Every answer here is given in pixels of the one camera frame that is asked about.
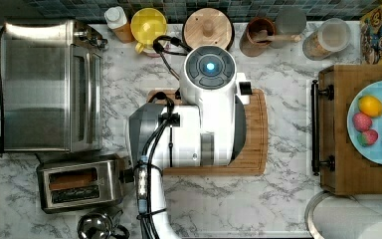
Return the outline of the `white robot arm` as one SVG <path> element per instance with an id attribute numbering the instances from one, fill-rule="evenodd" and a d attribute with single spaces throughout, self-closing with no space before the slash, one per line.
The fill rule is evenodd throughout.
<path id="1" fill-rule="evenodd" d="M 162 171 L 230 164 L 246 141 L 251 93 L 228 51 L 201 46 L 183 63 L 179 104 L 158 92 L 129 117 L 125 138 L 143 239 L 180 239 L 168 220 Z"/>

